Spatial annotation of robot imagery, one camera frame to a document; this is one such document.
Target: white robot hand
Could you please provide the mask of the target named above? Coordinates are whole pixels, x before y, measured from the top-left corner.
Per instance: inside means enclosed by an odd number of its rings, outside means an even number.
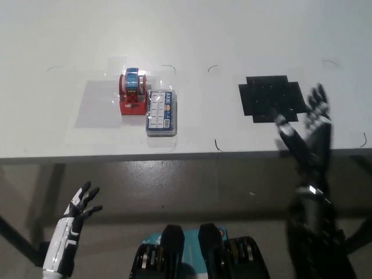
[[[94,212],[102,209],[100,205],[85,209],[99,191],[99,188],[95,188],[87,192],[90,186],[91,183],[88,181],[77,191],[58,221],[42,267],[45,279],[66,278],[72,275],[83,222]]]

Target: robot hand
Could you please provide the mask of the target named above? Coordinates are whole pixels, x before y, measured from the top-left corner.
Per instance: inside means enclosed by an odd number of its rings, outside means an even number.
[[[102,206],[85,209],[99,191],[95,188],[87,192],[90,186],[88,181],[77,191],[58,221],[42,267],[44,278],[71,277],[83,222],[102,209]]]
[[[324,176],[330,163],[330,145],[332,123],[329,117],[328,102],[323,86],[313,88],[308,97],[307,119],[305,120],[307,137],[303,139],[287,122],[283,115],[274,115],[279,135],[299,163],[300,173],[318,188],[328,191]]]
[[[332,124],[323,87],[308,97],[303,139],[282,115],[276,115],[280,137],[299,164],[301,183],[289,207],[288,250],[297,278],[355,278],[344,236],[337,230],[326,172],[330,164]]]

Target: battery package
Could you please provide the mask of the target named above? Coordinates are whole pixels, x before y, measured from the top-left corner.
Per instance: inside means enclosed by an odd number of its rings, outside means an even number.
[[[177,134],[177,95],[174,91],[150,90],[148,98],[147,136],[175,136]]]

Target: black square mat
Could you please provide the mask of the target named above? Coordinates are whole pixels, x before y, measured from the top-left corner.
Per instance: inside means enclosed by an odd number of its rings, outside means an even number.
[[[306,112],[300,86],[288,82],[287,76],[247,77],[247,84],[239,84],[245,116],[253,116],[254,123],[274,122],[275,108],[288,121],[298,121],[297,113]]]

